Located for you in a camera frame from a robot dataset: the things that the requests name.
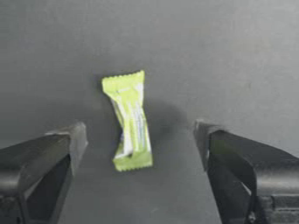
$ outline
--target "yellow-green wrapper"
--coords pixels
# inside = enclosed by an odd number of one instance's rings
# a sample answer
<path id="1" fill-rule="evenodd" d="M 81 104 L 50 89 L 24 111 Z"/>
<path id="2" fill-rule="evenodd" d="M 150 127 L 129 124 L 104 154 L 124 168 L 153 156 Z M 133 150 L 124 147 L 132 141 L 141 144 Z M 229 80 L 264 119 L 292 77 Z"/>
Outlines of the yellow-green wrapper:
<path id="1" fill-rule="evenodd" d="M 153 165 L 152 149 L 145 121 L 144 104 L 145 72 L 104 78 L 104 93 L 112 101 L 122 135 L 116 149 L 116 169 L 129 171 Z"/>

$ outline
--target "gray surface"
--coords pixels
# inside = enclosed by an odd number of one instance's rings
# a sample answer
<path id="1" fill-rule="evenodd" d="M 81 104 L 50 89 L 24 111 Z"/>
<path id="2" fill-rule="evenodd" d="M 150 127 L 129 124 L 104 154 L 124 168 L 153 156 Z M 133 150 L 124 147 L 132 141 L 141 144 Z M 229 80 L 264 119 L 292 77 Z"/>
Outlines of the gray surface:
<path id="1" fill-rule="evenodd" d="M 89 148 L 61 224 L 215 223 L 196 117 L 299 156 L 299 2 L 1 0 L 1 146 L 81 120 Z M 97 82 L 142 68 L 152 169 L 117 173 Z"/>

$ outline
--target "snack wrapper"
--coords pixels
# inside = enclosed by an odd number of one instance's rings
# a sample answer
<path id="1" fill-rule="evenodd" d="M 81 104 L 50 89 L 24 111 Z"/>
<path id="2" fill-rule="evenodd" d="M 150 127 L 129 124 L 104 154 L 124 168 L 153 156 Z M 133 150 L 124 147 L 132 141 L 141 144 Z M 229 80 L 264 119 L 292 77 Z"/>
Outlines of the snack wrapper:
<path id="1" fill-rule="evenodd" d="M 152 149 L 145 121 L 145 72 L 106 77 L 102 91 L 108 95 L 122 128 L 113 163 L 117 171 L 129 171 L 153 165 Z"/>

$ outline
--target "gray backdrop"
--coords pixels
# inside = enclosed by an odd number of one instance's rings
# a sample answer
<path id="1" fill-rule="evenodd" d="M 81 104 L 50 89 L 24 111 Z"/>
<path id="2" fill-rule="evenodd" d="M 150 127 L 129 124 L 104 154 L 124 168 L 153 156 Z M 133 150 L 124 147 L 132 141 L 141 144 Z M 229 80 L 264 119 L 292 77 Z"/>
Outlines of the gray backdrop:
<path id="1" fill-rule="evenodd" d="M 295 0 L 0 0 L 1 146 L 88 125 L 60 224 L 220 223 L 197 117 L 299 156 L 297 19 Z M 117 173 L 98 83 L 138 69 L 153 168 Z"/>

